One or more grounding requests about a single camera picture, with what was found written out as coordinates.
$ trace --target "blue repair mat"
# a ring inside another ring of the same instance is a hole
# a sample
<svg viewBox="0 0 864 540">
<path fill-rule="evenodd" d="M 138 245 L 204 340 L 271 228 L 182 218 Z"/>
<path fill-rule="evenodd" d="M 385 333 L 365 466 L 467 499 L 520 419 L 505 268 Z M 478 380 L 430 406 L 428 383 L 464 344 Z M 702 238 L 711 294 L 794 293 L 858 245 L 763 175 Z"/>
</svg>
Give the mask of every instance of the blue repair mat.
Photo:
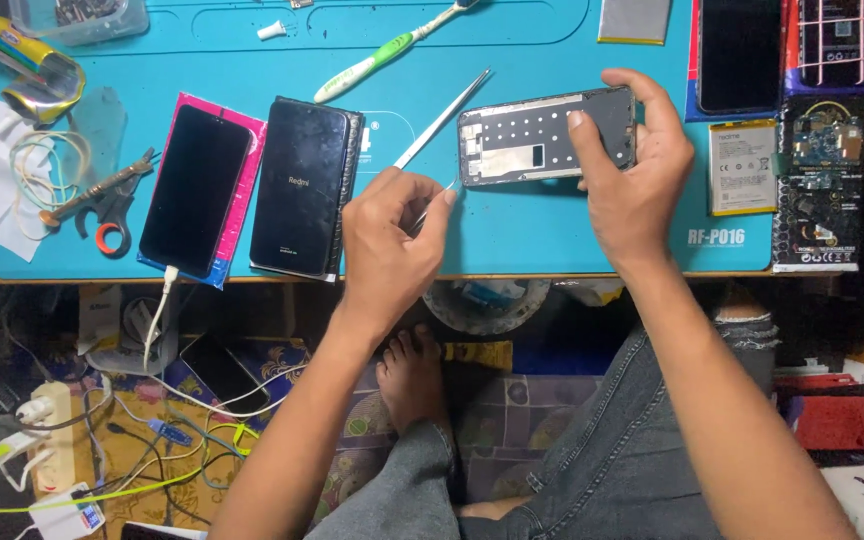
<svg viewBox="0 0 864 540">
<path fill-rule="evenodd" d="M 333 75 L 395 36 L 433 19 L 446 1 L 285 0 L 214 3 L 150 0 L 149 30 L 69 49 L 86 91 L 113 87 L 128 121 L 121 165 L 150 146 L 162 149 L 179 92 L 265 119 L 277 95 L 311 101 Z M 602 68 L 643 71 L 686 102 L 690 5 L 673 2 L 664 46 L 596 43 L 597 0 L 482 0 L 330 105 L 366 116 L 355 193 L 390 166 L 486 67 L 492 74 L 464 109 L 601 88 Z M 260 41 L 277 19 L 287 36 Z M 0 91 L 8 80 L 0 71 Z M 771 214 L 713 218 L 708 212 L 708 125 L 686 126 L 695 167 L 671 232 L 687 271 L 762 270 L 770 260 Z M 458 166 L 454 120 L 406 167 L 447 185 Z M 155 175 L 139 183 L 127 215 L 138 246 Z M 442 274 L 611 272 L 595 241 L 576 179 L 525 181 L 463 190 L 449 226 Z M 249 267 L 256 197 L 229 275 L 268 276 Z M 71 224 L 46 238 L 32 263 L 0 248 L 1 279 L 124 279 L 162 276 L 130 252 L 110 260 Z"/>
</svg>

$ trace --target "jeans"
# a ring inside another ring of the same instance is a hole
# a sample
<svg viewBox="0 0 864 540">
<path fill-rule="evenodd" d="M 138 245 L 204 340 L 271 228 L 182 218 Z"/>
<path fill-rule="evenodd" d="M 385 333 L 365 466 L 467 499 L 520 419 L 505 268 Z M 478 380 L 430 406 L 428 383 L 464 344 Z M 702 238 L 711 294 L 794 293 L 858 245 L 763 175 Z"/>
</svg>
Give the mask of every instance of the jeans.
<svg viewBox="0 0 864 540">
<path fill-rule="evenodd" d="M 706 307 L 716 297 L 697 292 Z M 771 317 L 717 317 L 719 334 L 764 392 L 778 329 Z M 410 425 L 382 472 L 308 538 L 584 539 L 718 538 L 679 432 L 655 351 L 638 325 L 600 389 L 549 448 L 528 502 L 500 520 L 456 518 L 447 482 L 450 439 L 427 421 Z"/>
</svg>

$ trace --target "wooden desk edge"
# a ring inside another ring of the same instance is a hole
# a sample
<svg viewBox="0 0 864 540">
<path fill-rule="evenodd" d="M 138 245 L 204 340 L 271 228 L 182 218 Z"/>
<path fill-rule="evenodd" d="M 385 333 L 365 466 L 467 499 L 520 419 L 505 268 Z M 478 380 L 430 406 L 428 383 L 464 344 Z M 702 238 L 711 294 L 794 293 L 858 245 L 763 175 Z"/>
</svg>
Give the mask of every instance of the wooden desk edge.
<svg viewBox="0 0 864 540">
<path fill-rule="evenodd" d="M 743 272 L 683 272 L 687 278 L 829 278 L 838 276 L 841 272 L 790 272 L 776 274 L 771 269 L 750 270 Z M 590 278 L 617 278 L 615 272 L 598 274 L 450 274 L 437 276 L 437 280 L 502 280 L 502 279 L 549 279 L 549 280 L 580 280 Z M 180 278 L 179 283 L 196 283 L 191 279 Z M 0 277 L 0 286 L 54 286 L 54 285 L 81 285 L 81 284 L 160 284 L 162 277 L 133 277 L 133 278 L 75 278 L 75 279 L 3 279 Z M 314 283 L 313 279 L 297 276 L 238 276 L 230 277 L 230 284 L 295 284 Z"/>
</svg>

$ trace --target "person's left hand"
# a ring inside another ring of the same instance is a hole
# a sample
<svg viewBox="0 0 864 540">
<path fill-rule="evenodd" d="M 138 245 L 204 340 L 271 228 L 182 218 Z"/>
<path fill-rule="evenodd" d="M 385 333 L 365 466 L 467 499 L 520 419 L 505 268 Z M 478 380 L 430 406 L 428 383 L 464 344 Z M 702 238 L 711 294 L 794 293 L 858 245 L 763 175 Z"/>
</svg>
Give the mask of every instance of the person's left hand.
<svg viewBox="0 0 864 540">
<path fill-rule="evenodd" d="M 345 293 L 338 310 L 372 339 L 385 337 L 435 280 L 457 194 L 434 179 L 388 167 L 342 210 Z M 428 202 L 413 239 L 405 230 Z"/>
</svg>

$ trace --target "green toothbrush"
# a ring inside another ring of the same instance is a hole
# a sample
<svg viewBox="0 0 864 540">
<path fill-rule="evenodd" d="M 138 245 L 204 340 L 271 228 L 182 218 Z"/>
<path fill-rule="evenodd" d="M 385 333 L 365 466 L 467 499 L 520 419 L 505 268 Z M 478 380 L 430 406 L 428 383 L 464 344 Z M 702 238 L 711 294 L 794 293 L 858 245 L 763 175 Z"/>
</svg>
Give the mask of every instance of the green toothbrush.
<svg viewBox="0 0 864 540">
<path fill-rule="evenodd" d="M 413 43 L 424 39 L 435 29 L 442 26 L 443 23 L 452 19 L 452 16 L 464 12 L 476 2 L 478 2 L 478 0 L 455 0 L 455 4 L 452 4 L 448 9 L 439 13 L 438 16 L 429 21 L 428 24 L 419 26 L 412 31 L 406 31 L 392 41 L 382 45 L 366 59 L 356 63 L 348 69 L 345 69 L 342 73 L 332 77 L 328 82 L 323 84 L 315 93 L 315 102 L 325 103 L 342 92 L 347 91 L 353 85 L 368 77 L 370 73 L 384 66 L 391 59 L 404 53 Z"/>
</svg>

